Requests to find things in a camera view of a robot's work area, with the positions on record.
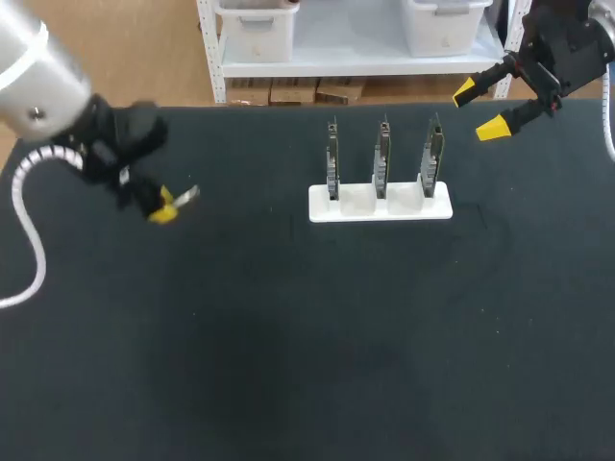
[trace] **metal shelf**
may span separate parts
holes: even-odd
[[[485,70],[503,53],[485,18],[470,54],[418,59],[407,49],[401,2],[304,0],[291,62],[238,62],[227,49],[222,69],[235,78],[459,74]]]

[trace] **white cable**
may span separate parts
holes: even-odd
[[[78,170],[84,168],[84,160],[81,155],[73,151],[72,149],[63,148],[62,146],[46,146],[41,149],[32,151],[28,154],[15,170],[12,177],[12,206],[15,210],[17,218],[26,232],[32,249],[35,252],[35,259],[37,261],[37,274],[31,285],[18,295],[11,296],[0,300],[0,309],[11,307],[24,303],[32,298],[42,286],[45,280],[45,274],[47,272],[47,261],[45,258],[45,249],[40,241],[37,228],[30,219],[26,206],[23,203],[23,183],[28,176],[28,173],[32,168],[46,160],[60,159],[67,161]]]
[[[613,146],[613,136],[611,134],[611,79],[610,68],[606,67],[606,73],[603,77],[603,128],[604,142],[606,150],[611,159],[615,161],[615,146]]]

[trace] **floor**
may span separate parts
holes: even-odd
[[[95,91],[114,105],[150,99],[162,106],[213,104],[195,0],[24,0],[70,52]],[[363,104],[450,101],[464,76],[371,79]],[[578,97],[599,97],[593,83]],[[530,91],[515,83],[511,98]],[[0,166],[14,144],[0,125]]]

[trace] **white holder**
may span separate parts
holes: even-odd
[[[376,198],[372,182],[367,184],[341,184],[339,200],[329,199],[326,184],[309,188],[309,220],[312,223],[342,223],[357,221],[421,221],[451,219],[453,206],[449,189],[438,182],[433,198],[425,197],[417,182],[390,182],[386,199]]]

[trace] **black table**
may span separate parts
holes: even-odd
[[[198,203],[159,228],[62,165],[25,200],[49,275],[0,311],[2,460],[615,458],[615,165],[598,102],[502,142],[503,108],[169,109],[143,162]],[[326,122],[344,182],[412,181],[447,137],[450,222],[312,225]],[[34,259],[0,179],[0,293]]]

